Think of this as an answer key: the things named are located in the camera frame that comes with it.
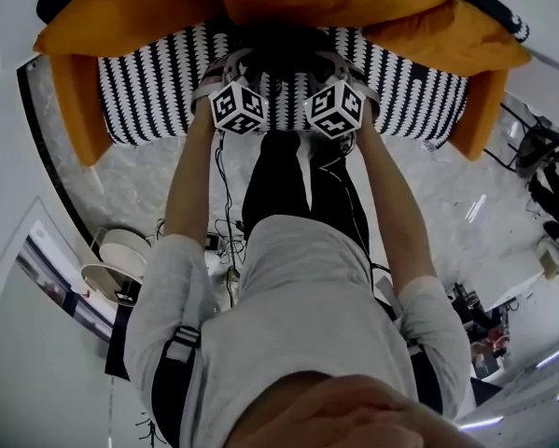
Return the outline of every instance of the shirt sleeve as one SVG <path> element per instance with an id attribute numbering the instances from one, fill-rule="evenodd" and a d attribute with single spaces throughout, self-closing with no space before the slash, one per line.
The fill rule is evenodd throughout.
<path id="1" fill-rule="evenodd" d="M 152 384 L 163 346 L 182 321 L 190 291 L 208 288 L 204 253 L 195 241 L 173 234 L 156 243 L 128 321 L 123 357 L 130 381 L 151 414 Z"/>
<path id="2" fill-rule="evenodd" d="M 401 333 L 425 348 L 443 398 L 443 415 L 455 418 L 466 395 L 470 373 L 468 335 L 439 279 L 419 277 L 399 294 Z"/>

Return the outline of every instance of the forearm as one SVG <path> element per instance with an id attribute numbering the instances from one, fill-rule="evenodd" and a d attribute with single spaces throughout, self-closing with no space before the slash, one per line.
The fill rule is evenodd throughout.
<path id="1" fill-rule="evenodd" d="M 197 110 L 175 169 L 165 209 L 165 234 L 181 234 L 204 248 L 208 228 L 211 146 L 215 127 L 206 111 Z"/>
<path id="2" fill-rule="evenodd" d="M 399 294 L 416 277 L 435 273 L 425 222 L 381 136 L 370 128 L 361 130 L 357 141 L 369 175 L 393 287 Z"/>

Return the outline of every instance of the light gray shirt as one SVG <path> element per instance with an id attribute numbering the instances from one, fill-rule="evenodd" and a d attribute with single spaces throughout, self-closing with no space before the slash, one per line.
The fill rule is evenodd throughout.
<path id="1" fill-rule="evenodd" d="M 125 347 L 126 369 L 149 410 L 162 347 L 185 323 L 195 287 L 210 294 L 202 250 L 187 237 L 164 237 L 148 262 Z M 454 417 L 470 367 L 461 321 L 435 277 L 412 281 L 399 302 L 401 330 L 373 297 L 365 254 L 341 232 L 300 217 L 261 221 L 248 241 L 239 302 L 202 323 L 182 447 L 220 448 L 252 401 L 298 371 L 368 375 L 417 399 L 406 340 L 425 347 L 444 414 Z"/>

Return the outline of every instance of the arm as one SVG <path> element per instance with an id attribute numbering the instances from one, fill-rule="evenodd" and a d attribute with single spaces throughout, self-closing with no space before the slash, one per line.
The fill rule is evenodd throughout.
<path id="1" fill-rule="evenodd" d="M 208 186 L 214 135 L 211 106 L 208 98 L 201 98 L 196 103 L 194 121 L 175 169 L 165 209 L 165 235 L 185 235 L 202 248 L 208 228 Z"/>
<path id="2" fill-rule="evenodd" d="M 189 296 L 210 294 L 203 246 L 208 224 L 208 185 L 215 128 L 208 99 L 196 105 L 184 150 L 169 191 L 165 237 L 148 256 L 140 289 L 126 331 L 124 363 L 145 407 L 152 413 L 152 386 L 163 347 L 185 314 Z"/>
<path id="3" fill-rule="evenodd" d="M 393 288 L 399 295 L 412 280 L 422 275 L 435 275 L 435 269 L 418 204 L 381 135 L 374 130 L 370 115 L 369 103 L 366 103 L 357 144 L 369 175 Z"/>
<path id="4" fill-rule="evenodd" d="M 401 333 L 424 347 L 439 380 L 443 414 L 453 418 L 468 384 L 468 337 L 435 277 L 418 204 L 374 131 L 370 109 L 364 113 L 357 141 L 369 174 L 393 288 L 403 309 Z"/>

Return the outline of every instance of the patterned cushion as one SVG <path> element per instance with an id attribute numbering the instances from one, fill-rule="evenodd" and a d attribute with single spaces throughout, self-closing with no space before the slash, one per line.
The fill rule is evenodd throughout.
<path id="1" fill-rule="evenodd" d="M 120 58 L 100 58 L 101 94 L 109 134 L 118 144 L 141 145 L 185 131 L 191 94 L 206 67 L 232 47 L 232 24 L 215 19 L 192 26 Z M 468 79 L 426 68 L 372 45 L 355 28 L 325 28 L 335 49 L 364 70 L 381 96 L 376 128 L 386 134 L 442 145 L 459 120 Z M 303 101 L 305 74 L 289 81 L 263 74 L 260 92 L 270 115 L 261 130 L 309 130 Z"/>

